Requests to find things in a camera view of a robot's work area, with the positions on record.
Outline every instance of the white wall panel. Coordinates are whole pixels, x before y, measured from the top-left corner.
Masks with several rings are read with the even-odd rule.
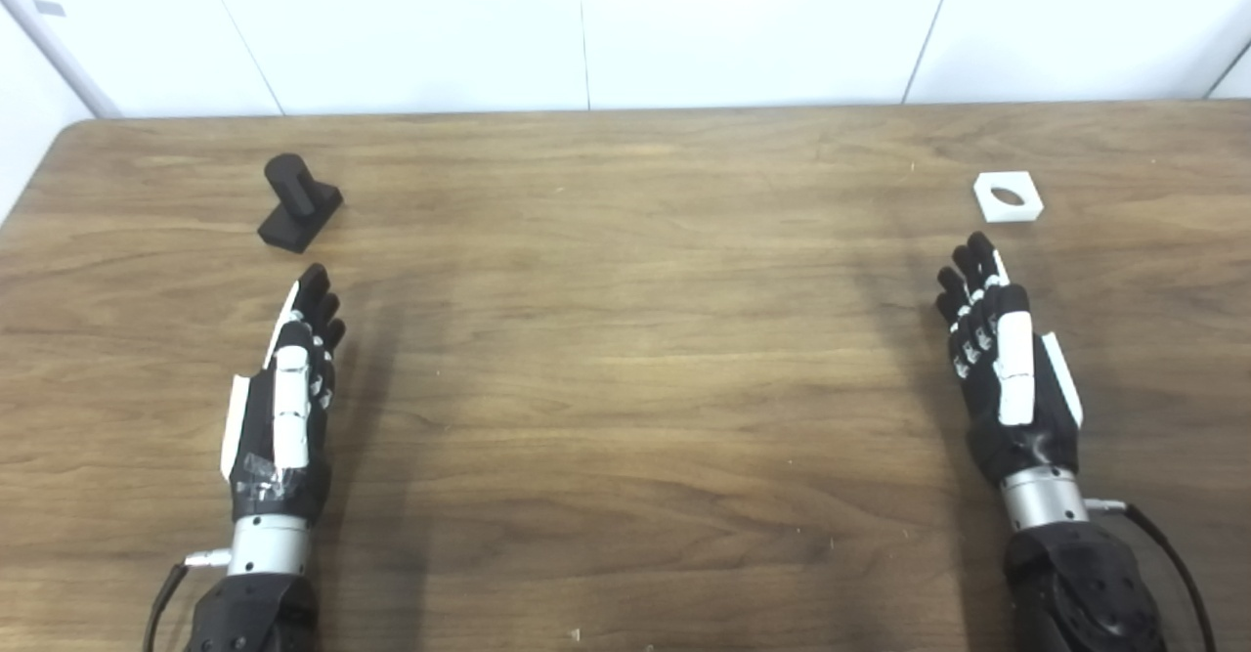
[[[44,1],[64,15],[39,24],[121,116],[279,113],[220,0]]]
[[[63,128],[91,118],[83,101],[0,6],[0,220]]]
[[[945,0],[908,103],[1207,94],[1251,0]]]
[[[1225,79],[1216,85],[1212,96],[1251,96],[1251,51],[1242,54]]]
[[[578,0],[224,0],[288,114],[585,109]]]
[[[898,104],[938,0],[583,0],[590,105]]]

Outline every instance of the black base block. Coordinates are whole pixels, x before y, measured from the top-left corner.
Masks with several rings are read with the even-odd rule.
[[[256,234],[263,238],[265,243],[270,247],[286,248],[288,252],[295,252],[296,254],[303,254],[305,248],[309,248],[309,243],[313,243],[313,238],[322,232],[323,225],[329,222],[330,215],[339,209],[343,203],[343,194],[335,185],[327,185],[324,183],[313,183],[318,193],[322,193],[322,204],[317,208],[317,211],[304,219],[296,220],[286,211],[286,208],[279,205],[274,208],[274,211],[265,216],[264,223],[260,224],[260,229]]]

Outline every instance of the wooden table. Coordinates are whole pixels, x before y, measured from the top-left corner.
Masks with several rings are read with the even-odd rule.
[[[255,234],[281,151],[347,198],[304,257]],[[0,649],[138,646],[228,543],[230,374],[311,260],[349,325],[327,649],[1011,649],[931,302],[975,175],[1018,168],[1047,210],[990,232],[1082,390],[1085,492],[1245,649],[1251,103],[70,128],[0,229]]]

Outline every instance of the robotic hand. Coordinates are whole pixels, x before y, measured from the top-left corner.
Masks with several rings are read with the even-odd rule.
[[[1003,494],[1016,532],[1005,573],[1016,602],[1018,648],[1162,652],[1156,603],[1133,554],[1088,514],[1122,512],[1138,522],[1141,512],[1115,501],[1083,501],[1078,492],[1082,407],[1058,340],[1033,332],[1026,290],[1008,280],[982,233],[957,247],[952,260],[960,273],[940,272],[943,293],[936,304],[950,325],[952,368],[972,419],[970,452]],[[1173,557],[1167,541],[1160,543]],[[1180,571],[1190,587],[1188,572]],[[1197,589],[1191,594],[1206,623]]]
[[[194,552],[170,571],[153,603],[145,652],[188,568],[223,566],[226,576],[195,606],[188,651],[314,648],[318,607],[304,567],[330,489],[323,448],[334,349],[344,334],[338,309],[325,269],[309,265],[278,314],[260,372],[235,377],[221,441],[234,541],[229,549]]]

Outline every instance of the white block with hole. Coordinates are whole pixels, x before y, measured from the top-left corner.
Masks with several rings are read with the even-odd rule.
[[[996,190],[1015,194],[1020,203],[1005,203]],[[1042,198],[1028,171],[985,171],[973,184],[973,194],[987,223],[1032,223],[1042,214]]]

